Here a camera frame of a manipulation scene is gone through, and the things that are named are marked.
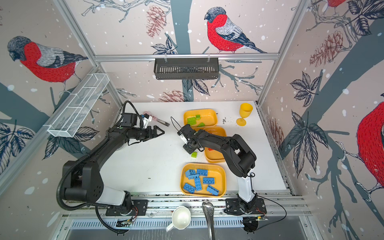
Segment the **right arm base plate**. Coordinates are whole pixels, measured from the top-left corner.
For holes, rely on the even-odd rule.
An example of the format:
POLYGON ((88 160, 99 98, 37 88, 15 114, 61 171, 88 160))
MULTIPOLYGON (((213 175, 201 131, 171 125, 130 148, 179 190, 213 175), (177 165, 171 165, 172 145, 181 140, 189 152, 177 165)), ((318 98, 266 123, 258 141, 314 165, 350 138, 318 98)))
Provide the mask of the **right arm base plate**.
POLYGON ((249 214, 266 215, 267 210, 264 200, 260 198, 251 200, 249 203, 246 203, 244 200, 238 198, 226 199, 226 208, 224 209, 224 213, 233 216, 249 214))

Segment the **yellow tray far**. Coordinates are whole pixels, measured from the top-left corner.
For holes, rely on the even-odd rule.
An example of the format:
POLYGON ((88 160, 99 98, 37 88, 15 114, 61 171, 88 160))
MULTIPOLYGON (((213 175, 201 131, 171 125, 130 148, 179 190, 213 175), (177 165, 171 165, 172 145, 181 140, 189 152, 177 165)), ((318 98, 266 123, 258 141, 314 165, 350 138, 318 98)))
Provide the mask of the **yellow tray far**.
POLYGON ((196 119, 197 124, 191 126, 192 129, 198 131, 205 127, 216 126, 218 124, 217 114, 212 109, 200 109, 200 110, 190 110, 184 113, 184 125, 188 124, 187 118, 195 117, 200 115, 200 119, 196 119), (199 123, 204 123, 206 126, 198 128, 199 123))

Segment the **yellow plastic goblet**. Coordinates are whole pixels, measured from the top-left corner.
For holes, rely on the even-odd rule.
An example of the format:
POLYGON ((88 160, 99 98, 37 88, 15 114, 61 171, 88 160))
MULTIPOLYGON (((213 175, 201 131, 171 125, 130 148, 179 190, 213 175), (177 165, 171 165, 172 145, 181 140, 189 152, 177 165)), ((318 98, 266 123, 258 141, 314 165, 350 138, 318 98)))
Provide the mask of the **yellow plastic goblet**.
POLYGON ((245 118, 249 117, 252 111, 253 111, 253 106, 251 104, 248 104, 248 103, 241 104, 239 109, 240 118, 236 120, 237 125, 241 127, 245 126, 247 124, 245 118))

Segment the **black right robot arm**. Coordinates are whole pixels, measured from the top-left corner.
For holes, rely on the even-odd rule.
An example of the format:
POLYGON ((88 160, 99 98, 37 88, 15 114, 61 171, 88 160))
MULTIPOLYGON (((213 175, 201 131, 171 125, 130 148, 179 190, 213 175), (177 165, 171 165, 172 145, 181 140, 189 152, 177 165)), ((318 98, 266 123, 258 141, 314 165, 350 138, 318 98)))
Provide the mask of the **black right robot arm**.
POLYGON ((252 186, 255 174, 251 170, 255 167, 257 156, 240 135, 222 137, 205 130, 195 131, 189 124, 181 127, 177 134, 185 143, 183 149, 189 154, 202 148, 220 152, 229 170, 238 177, 238 197, 230 199, 231 202, 224 209, 226 214, 267 214, 264 201, 258 198, 252 186))

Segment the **blue roof-shaped brick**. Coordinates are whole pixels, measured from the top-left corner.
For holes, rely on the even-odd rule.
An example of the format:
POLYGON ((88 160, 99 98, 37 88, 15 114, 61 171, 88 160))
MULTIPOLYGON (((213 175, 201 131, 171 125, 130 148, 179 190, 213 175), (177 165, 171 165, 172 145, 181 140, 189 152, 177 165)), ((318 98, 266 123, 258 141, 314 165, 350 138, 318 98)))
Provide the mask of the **blue roof-shaped brick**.
POLYGON ((185 175, 186 175, 186 177, 188 178, 188 177, 191 176, 191 175, 196 175, 196 171, 193 170, 193 169, 186 170, 186 171, 185 171, 185 175))

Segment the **yellow tray near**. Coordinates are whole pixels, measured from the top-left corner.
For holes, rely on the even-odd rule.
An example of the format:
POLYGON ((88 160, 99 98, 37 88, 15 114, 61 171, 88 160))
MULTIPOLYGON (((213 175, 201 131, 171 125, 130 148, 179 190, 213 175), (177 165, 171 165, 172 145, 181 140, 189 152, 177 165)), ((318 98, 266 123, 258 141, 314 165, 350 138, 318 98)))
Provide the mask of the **yellow tray near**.
POLYGON ((224 171, 224 169, 222 167, 220 167, 218 165, 201 164, 201 163, 189 163, 189 164, 186 164, 183 167, 183 170, 182 170, 182 175, 181 175, 181 180, 180 180, 180 189, 181 189, 182 193, 185 194, 185 195, 190 195, 190 196, 194 196, 194 197, 220 198, 220 197, 222 197, 226 193, 226 190, 227 190, 226 172, 224 171), (208 185, 203 184, 203 177, 204 176, 200 176, 201 183, 202 183, 202 190, 201 191, 198 191, 198 192, 195 191, 194 194, 186 193, 183 190, 183 185, 185 183, 188 183, 188 184, 190 184, 190 185, 195 187, 195 180, 194 179, 189 180, 186 177, 186 175, 185 175, 185 171, 186 170, 190 170, 190 169, 195 170, 196 174, 197 174, 197 169, 208 170, 208 176, 207 177, 215 178, 215 184, 211 185, 211 186, 219 191, 219 195, 218 196, 213 196, 212 194, 210 194, 207 191, 207 186, 208 185))

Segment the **white measuring cup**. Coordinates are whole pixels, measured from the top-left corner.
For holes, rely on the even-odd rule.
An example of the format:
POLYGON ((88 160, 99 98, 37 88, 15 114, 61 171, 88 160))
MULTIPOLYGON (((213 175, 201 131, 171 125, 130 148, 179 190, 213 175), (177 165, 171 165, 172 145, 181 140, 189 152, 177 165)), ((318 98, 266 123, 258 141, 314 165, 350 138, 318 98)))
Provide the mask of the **white measuring cup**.
POLYGON ((191 223, 191 212, 187 207, 180 206, 172 213, 172 222, 166 227, 166 232, 172 229, 184 230, 191 223))

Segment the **blue brick bottom vertical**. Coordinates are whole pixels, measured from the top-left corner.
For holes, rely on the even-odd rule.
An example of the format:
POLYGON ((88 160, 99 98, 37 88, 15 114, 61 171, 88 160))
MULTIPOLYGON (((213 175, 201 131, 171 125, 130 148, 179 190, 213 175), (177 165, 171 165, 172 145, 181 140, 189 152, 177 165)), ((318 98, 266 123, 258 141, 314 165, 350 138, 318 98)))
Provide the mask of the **blue brick bottom vertical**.
POLYGON ((196 179, 196 178, 199 178, 199 177, 200 177, 199 174, 194 174, 194 175, 189 175, 189 176, 188 176, 188 179, 189 179, 189 180, 192 180, 192 179, 196 179))

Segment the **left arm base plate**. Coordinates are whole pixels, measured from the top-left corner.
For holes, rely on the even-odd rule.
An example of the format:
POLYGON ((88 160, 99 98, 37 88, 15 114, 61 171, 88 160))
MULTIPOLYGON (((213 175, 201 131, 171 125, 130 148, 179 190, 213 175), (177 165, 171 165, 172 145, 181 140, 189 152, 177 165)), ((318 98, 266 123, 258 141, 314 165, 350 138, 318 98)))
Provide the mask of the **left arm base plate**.
POLYGON ((123 216, 145 216, 148 200, 131 200, 130 202, 123 203, 122 206, 110 206, 106 210, 108 217, 123 217, 123 216))

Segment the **yellow tray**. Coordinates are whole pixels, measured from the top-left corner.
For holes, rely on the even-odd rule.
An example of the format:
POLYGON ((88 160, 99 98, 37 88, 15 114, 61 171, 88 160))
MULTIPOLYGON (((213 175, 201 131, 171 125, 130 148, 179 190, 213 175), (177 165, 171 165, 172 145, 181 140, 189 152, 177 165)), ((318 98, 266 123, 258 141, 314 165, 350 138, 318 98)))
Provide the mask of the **yellow tray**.
POLYGON ((197 124, 191 126, 192 129, 198 131, 205 127, 216 126, 218 124, 217 114, 212 109, 200 109, 200 110, 190 110, 184 113, 184 125, 188 124, 187 118, 195 117, 200 115, 200 119, 196 119, 197 124), (206 126, 198 128, 199 123, 204 123, 206 126))
POLYGON ((194 196, 194 197, 220 198, 220 197, 222 197, 226 193, 226 190, 227 190, 226 172, 224 171, 224 169, 222 167, 220 167, 218 165, 201 164, 201 163, 189 163, 189 164, 186 164, 183 167, 183 170, 182 170, 182 175, 181 175, 181 180, 180 180, 180 189, 181 189, 182 193, 185 194, 185 195, 190 195, 190 196, 194 196), (190 169, 195 170, 196 174, 197 174, 197 169, 208 170, 208 176, 207 177, 215 178, 215 184, 211 185, 211 186, 219 191, 219 195, 218 196, 213 196, 212 194, 210 194, 207 191, 207 186, 208 185, 203 184, 203 177, 204 176, 200 176, 201 183, 202 183, 202 190, 201 191, 198 191, 198 192, 195 191, 194 194, 186 193, 183 190, 183 185, 185 183, 188 183, 188 184, 190 184, 190 185, 195 187, 195 180, 194 179, 189 180, 186 177, 186 175, 185 175, 185 171, 186 170, 190 170, 190 169))
MULTIPOLYGON (((203 130, 207 131, 210 134, 218 135, 221 137, 227 136, 227 133, 224 130, 224 128, 219 127, 219 126, 205 127, 205 128, 203 128, 203 130)), ((204 154, 205 154, 206 160, 211 164, 225 162, 225 158, 224 158, 223 154, 218 152, 218 151, 215 151, 213 149, 205 148, 204 154)))

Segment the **white mesh wall shelf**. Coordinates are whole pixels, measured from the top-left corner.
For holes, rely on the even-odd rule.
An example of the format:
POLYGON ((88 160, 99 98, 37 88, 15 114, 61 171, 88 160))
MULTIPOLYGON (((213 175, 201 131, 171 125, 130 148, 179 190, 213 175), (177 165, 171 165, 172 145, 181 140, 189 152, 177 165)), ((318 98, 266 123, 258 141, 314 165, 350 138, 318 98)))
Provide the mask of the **white mesh wall shelf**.
POLYGON ((88 74, 81 88, 70 94, 70 102, 49 126, 48 133, 53 137, 74 137, 109 81, 106 74, 88 74))

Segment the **blue brick horizontal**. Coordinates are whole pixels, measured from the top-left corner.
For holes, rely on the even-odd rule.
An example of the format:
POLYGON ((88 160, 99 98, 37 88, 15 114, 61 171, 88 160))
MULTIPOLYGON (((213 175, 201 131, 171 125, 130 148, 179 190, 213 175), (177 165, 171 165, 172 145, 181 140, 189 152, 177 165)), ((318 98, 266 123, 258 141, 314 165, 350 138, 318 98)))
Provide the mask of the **blue brick horizontal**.
POLYGON ((185 183, 183 185, 183 190, 186 192, 186 193, 190 193, 190 194, 194 194, 195 191, 196 191, 196 188, 188 183, 185 183))

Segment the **yellow tray middle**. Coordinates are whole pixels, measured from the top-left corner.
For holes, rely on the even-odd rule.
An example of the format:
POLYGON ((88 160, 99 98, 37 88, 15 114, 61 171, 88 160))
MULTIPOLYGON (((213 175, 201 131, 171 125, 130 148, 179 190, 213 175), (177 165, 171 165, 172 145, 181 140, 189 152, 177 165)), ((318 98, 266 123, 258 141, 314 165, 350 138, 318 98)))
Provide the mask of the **yellow tray middle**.
MULTIPOLYGON (((221 137, 227 136, 227 133, 224 130, 224 128, 219 127, 219 126, 205 127, 205 128, 203 128, 203 130, 207 131, 210 134, 218 135, 221 137)), ((218 152, 218 151, 215 151, 213 149, 205 148, 204 154, 205 154, 206 160, 211 164, 225 162, 225 158, 224 158, 223 154, 218 152)))

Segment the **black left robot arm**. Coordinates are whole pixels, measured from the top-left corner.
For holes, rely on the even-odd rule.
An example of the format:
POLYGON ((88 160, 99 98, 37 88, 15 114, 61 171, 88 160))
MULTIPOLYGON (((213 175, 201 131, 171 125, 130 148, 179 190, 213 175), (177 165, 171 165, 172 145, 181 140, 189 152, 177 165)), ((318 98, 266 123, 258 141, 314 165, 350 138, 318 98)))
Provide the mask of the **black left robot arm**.
POLYGON ((58 205, 66 211, 74 211, 86 206, 106 207, 113 215, 143 216, 147 203, 132 201, 127 191, 116 190, 106 186, 100 170, 105 162, 130 140, 135 144, 155 139, 165 131, 154 127, 146 127, 137 110, 126 112, 130 101, 125 101, 121 117, 106 132, 106 137, 88 154, 77 161, 68 161, 63 166, 63 175, 56 190, 58 205))

